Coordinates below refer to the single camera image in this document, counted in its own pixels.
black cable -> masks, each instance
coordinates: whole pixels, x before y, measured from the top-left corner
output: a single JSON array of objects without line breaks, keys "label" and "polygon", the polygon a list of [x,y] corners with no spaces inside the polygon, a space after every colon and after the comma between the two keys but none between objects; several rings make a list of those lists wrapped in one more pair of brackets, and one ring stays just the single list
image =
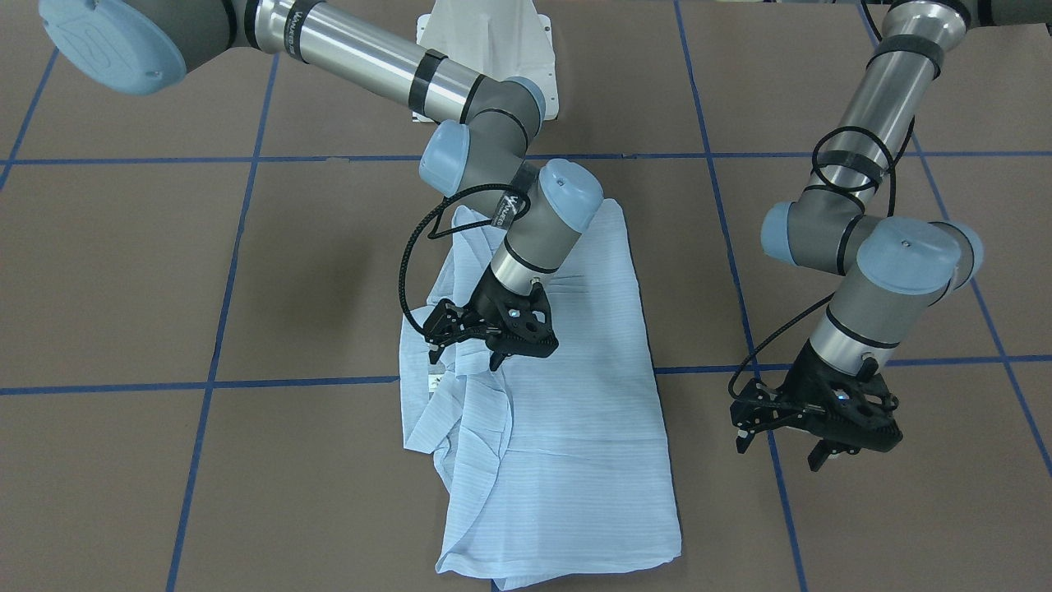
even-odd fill
[{"label": "black cable", "polygon": [[873,15],[869,13],[869,4],[866,3],[866,0],[862,0],[859,4],[862,4],[862,12],[866,13],[866,22],[869,23],[869,29],[873,32],[873,37],[876,37],[878,42],[884,41],[881,30],[876,28],[876,22],[873,21]]},{"label": "black cable", "polygon": [[[789,331],[789,329],[792,328],[792,326],[796,325],[797,323],[803,321],[805,318],[807,318],[814,311],[821,309],[823,306],[825,306],[832,300],[833,300],[833,294],[830,293],[829,295],[826,295],[826,298],[823,299],[822,301],[818,301],[817,303],[811,305],[804,312],[794,317],[792,321],[774,330],[774,333],[768,335],[767,339],[760,344],[760,346],[756,346],[756,349],[750,352],[749,355],[745,356],[745,360],[742,361],[742,364],[739,365],[737,370],[735,370],[734,374],[730,377],[730,383],[727,384],[727,392],[730,393],[731,399],[734,401],[740,401],[742,399],[742,395],[734,392],[734,384],[737,383],[737,377],[741,376],[743,372],[745,372],[745,368],[749,366],[749,363],[756,360],[756,356],[760,355],[760,352],[764,351],[764,348],[769,346],[771,342],[777,340],[783,333]],[[749,400],[749,403],[757,405],[760,407],[774,407],[774,408],[788,407],[785,405],[774,404],[773,402],[754,402],[752,400]]]},{"label": "black cable", "polygon": [[814,144],[814,149],[811,150],[811,172],[813,172],[816,177],[818,177],[818,179],[821,179],[822,182],[826,184],[826,186],[834,187],[843,191],[854,192],[873,188],[881,183],[881,179],[871,178],[865,183],[853,187],[849,187],[846,185],[837,185],[836,183],[829,180],[829,178],[826,177],[825,172],[822,171],[822,167],[827,165],[827,164],[818,164],[818,152],[822,150],[822,146],[826,145],[826,142],[828,142],[829,140],[847,131],[854,131],[855,134],[862,134],[863,136],[866,136],[867,138],[872,140],[873,143],[876,144],[876,147],[879,148],[881,154],[884,155],[884,159],[888,162],[888,169],[886,170],[886,172],[894,173],[894,166],[892,166],[891,163],[895,161],[895,157],[892,156],[891,150],[888,148],[887,144],[885,144],[884,141],[881,140],[881,138],[876,134],[870,131],[865,127],[859,127],[858,125],[844,125],[823,136],[822,139],[818,140],[818,143]]},{"label": "black cable", "polygon": [[889,183],[891,185],[888,187],[888,218],[895,215],[895,192],[897,189],[895,186],[895,166],[898,166],[898,161],[906,154],[906,146],[910,145],[910,140],[913,139],[913,124],[916,123],[916,117],[910,119],[910,126],[906,128],[906,137],[903,138],[903,145],[898,148],[898,155],[895,156],[895,159],[891,161],[891,165],[888,166]]},{"label": "black cable", "polygon": [[523,201],[522,210],[518,211],[514,215],[514,218],[512,218],[512,220],[518,220],[519,218],[525,216],[527,211],[529,211],[530,207],[529,196],[526,195],[519,187],[505,183],[485,183],[481,185],[474,185],[473,187],[468,187],[449,197],[442,198],[442,202],[436,205],[434,209],[428,211],[427,215],[424,216],[424,219],[421,220],[419,224],[417,224],[416,228],[413,228],[412,233],[409,234],[409,240],[408,242],[406,242],[405,245],[405,251],[402,252],[402,264],[401,266],[399,266],[399,271],[398,271],[398,300],[399,300],[399,305],[401,305],[402,307],[402,315],[409,323],[412,329],[416,330],[417,333],[420,333],[421,335],[424,334],[424,328],[421,327],[419,323],[417,323],[417,320],[412,319],[412,312],[409,310],[409,304],[406,302],[405,298],[405,278],[406,273],[409,270],[409,257],[412,254],[412,248],[413,246],[416,246],[417,240],[420,239],[420,234],[424,232],[424,228],[427,227],[427,224],[429,224],[431,220],[434,220],[434,227],[432,227],[431,231],[427,233],[427,238],[431,240],[442,238],[444,236],[449,236],[451,233],[456,233],[459,231],[464,231],[466,229],[485,226],[491,223],[492,222],[491,219],[480,220],[478,222],[471,222],[469,224],[462,224],[460,226],[456,226],[447,230],[438,231],[439,224],[442,223],[442,213],[446,210],[447,207],[449,207],[453,203],[457,203],[458,201],[464,199],[469,195],[474,195],[477,192],[482,192],[484,190],[503,190],[505,192],[511,193],[514,197],[518,197]]}]

white base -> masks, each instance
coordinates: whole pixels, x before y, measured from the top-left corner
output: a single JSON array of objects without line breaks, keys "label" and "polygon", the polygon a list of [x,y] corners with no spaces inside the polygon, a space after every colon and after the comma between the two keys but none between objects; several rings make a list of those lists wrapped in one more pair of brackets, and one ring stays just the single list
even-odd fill
[{"label": "white base", "polygon": [[[532,0],[436,0],[417,19],[417,43],[494,80],[529,78],[547,99],[544,119],[559,116],[551,19]],[[430,121],[418,113],[412,120]]]}]

clothing label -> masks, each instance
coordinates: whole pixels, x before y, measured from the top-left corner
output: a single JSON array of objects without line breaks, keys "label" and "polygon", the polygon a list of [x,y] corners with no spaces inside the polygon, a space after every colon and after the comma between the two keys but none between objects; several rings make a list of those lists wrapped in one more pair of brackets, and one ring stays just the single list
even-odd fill
[{"label": "clothing label", "polygon": [[446,367],[441,363],[430,366],[427,369],[427,393],[431,396],[434,395],[434,391],[439,390],[439,383],[442,383],[442,377],[446,375]]}]

gray joint housing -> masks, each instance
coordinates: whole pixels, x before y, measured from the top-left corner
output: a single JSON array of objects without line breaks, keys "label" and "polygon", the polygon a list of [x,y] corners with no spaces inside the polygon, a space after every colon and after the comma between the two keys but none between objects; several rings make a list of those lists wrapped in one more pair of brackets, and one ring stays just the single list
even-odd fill
[{"label": "gray joint housing", "polygon": [[161,28],[190,72],[230,47],[248,45],[246,0],[123,0]]},{"label": "gray joint housing", "polygon": [[[529,172],[529,186],[521,187],[529,197],[529,211],[511,225],[490,262],[505,287],[526,294],[563,264],[602,203],[602,187],[583,167],[565,160],[553,160],[538,171],[509,148],[512,142],[487,132],[490,124],[482,116],[467,125],[443,122],[421,158],[421,177],[452,195],[477,185],[509,183],[522,169]],[[503,190],[485,190],[460,203],[495,216],[503,197]]]},{"label": "gray joint housing", "polygon": [[544,117],[537,98],[523,84],[498,82],[488,76],[480,80],[465,114],[461,123],[471,127],[472,137],[485,138],[520,158],[541,132]]},{"label": "gray joint housing", "polygon": [[969,279],[962,266],[977,266],[982,250],[954,236],[977,242],[969,232],[946,222],[878,222],[811,335],[815,353],[845,374],[856,375],[867,359],[883,367],[925,309]]}]

black band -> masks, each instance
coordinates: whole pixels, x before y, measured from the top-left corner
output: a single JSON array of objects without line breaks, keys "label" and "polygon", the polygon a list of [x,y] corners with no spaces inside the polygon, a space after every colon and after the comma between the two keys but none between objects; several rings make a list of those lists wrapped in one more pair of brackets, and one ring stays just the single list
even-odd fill
[{"label": "black band", "polygon": [[979,26],[995,26],[993,22],[993,2],[990,0],[979,0]]},{"label": "black band", "polygon": [[826,319],[829,320],[829,323],[833,324],[833,327],[835,327],[837,331],[854,340],[855,342],[858,342],[859,344],[865,344],[871,348],[878,348],[881,350],[894,350],[895,348],[898,347],[898,344],[885,344],[884,342],[870,340],[869,338],[858,335],[854,331],[851,331],[847,327],[844,327],[844,324],[836,321],[836,318],[833,317],[833,311],[829,310],[829,307],[826,307]]},{"label": "black band", "polygon": [[296,0],[292,3],[292,7],[288,11],[288,16],[285,17],[285,50],[288,52],[289,56],[303,63],[309,62],[303,59],[303,54],[300,53],[300,35],[303,34],[303,25],[307,22],[307,15],[310,13],[310,9],[323,1]]},{"label": "black band", "polygon": [[871,181],[879,182],[884,176],[884,168],[869,158],[846,149],[829,149],[818,155],[818,166],[835,164],[846,166],[852,170],[857,170],[866,175]]},{"label": "black band", "polygon": [[856,196],[851,191],[844,190],[834,185],[807,185],[806,187],[804,187],[805,192],[811,189],[828,190],[829,192],[834,192],[843,198],[850,200],[851,203],[857,205],[859,211],[862,212],[866,211],[866,204],[863,203],[861,199],[858,199],[858,196]]},{"label": "black band", "polygon": [[226,48],[229,49],[238,38],[238,14],[234,12],[232,0],[223,0],[223,9],[226,11],[226,24],[230,27],[230,35],[226,39]]},{"label": "black band", "polygon": [[248,44],[257,49],[260,48],[260,44],[256,40],[256,13],[259,7],[260,0],[245,2],[245,39],[248,39]]},{"label": "black band", "polygon": [[[903,4],[906,4],[907,2],[912,2],[912,1],[913,0],[895,0],[894,2],[891,3],[891,8],[888,8],[888,12],[890,13],[896,6],[902,6]],[[972,13],[968,9],[968,6],[965,6],[965,3],[962,2],[960,0],[928,0],[928,1],[929,2],[935,2],[936,4],[942,4],[942,5],[946,6],[947,8],[950,8],[951,11],[957,13],[958,15],[960,15],[960,18],[964,19],[964,21],[965,21],[965,28],[971,28],[972,27]],[[989,4],[990,0],[979,0],[979,17],[980,18],[982,18],[982,13],[983,13],[983,2],[986,2],[987,4]]]},{"label": "black band", "polygon": [[409,108],[413,113],[427,115],[424,113],[424,102],[427,100],[427,87],[431,85],[431,79],[439,69],[439,64],[446,59],[446,55],[434,49],[424,52],[424,57],[417,65],[417,73],[412,75],[412,84],[409,86]]},{"label": "black band", "polygon": [[541,175],[541,169],[523,160],[515,170],[515,176],[511,178],[509,185],[519,189],[523,195],[529,193],[530,187],[537,183],[537,178]]},{"label": "black band", "polygon": [[506,248],[508,250],[508,254],[511,254],[512,259],[514,259],[515,261],[519,261],[519,263],[522,264],[522,266],[524,266],[524,267],[526,267],[526,268],[528,268],[530,270],[537,271],[539,273],[553,273],[553,272],[555,272],[555,271],[559,270],[559,268],[546,269],[544,267],[539,267],[539,266],[534,265],[533,263],[530,263],[526,259],[523,259],[522,257],[520,257],[519,253],[515,252],[515,249],[511,247],[511,243],[508,242],[508,237],[507,236],[504,237],[504,248]]},{"label": "black band", "polygon": [[461,123],[467,123],[467,111],[468,107],[471,106],[471,100],[474,99],[474,94],[479,91],[479,86],[482,85],[482,81],[486,79],[483,74],[479,75],[479,78],[474,79],[474,84],[471,85],[471,90],[467,94],[467,99],[464,101],[464,109],[461,110]]},{"label": "black band", "polygon": [[878,56],[884,54],[890,54],[892,52],[910,52],[911,54],[919,54],[929,60],[935,66],[935,78],[943,73],[943,60],[946,58],[946,52],[943,46],[935,43],[931,39],[920,37],[919,35],[895,35],[892,37],[886,37],[881,44],[876,46],[876,50],[873,52],[873,57],[869,59],[866,67],[873,63]]},{"label": "black band", "polygon": [[841,243],[836,246],[836,272],[839,274],[846,274],[844,270],[844,253],[848,251],[848,241],[851,240],[851,232],[854,231],[854,227],[858,225],[862,218],[862,213],[851,218],[851,221],[844,228],[844,233],[841,234]]},{"label": "black band", "polygon": [[479,117],[480,115],[482,115],[484,113],[499,113],[501,115],[507,116],[509,119],[511,119],[511,121],[514,121],[515,125],[519,125],[519,128],[522,129],[523,141],[526,142],[524,145],[525,146],[529,145],[529,134],[526,132],[526,126],[523,125],[522,121],[519,121],[518,117],[515,117],[514,115],[511,115],[510,113],[504,110],[503,108],[497,108],[497,107],[484,108],[484,109],[480,110],[479,113],[474,114],[474,116]]}]

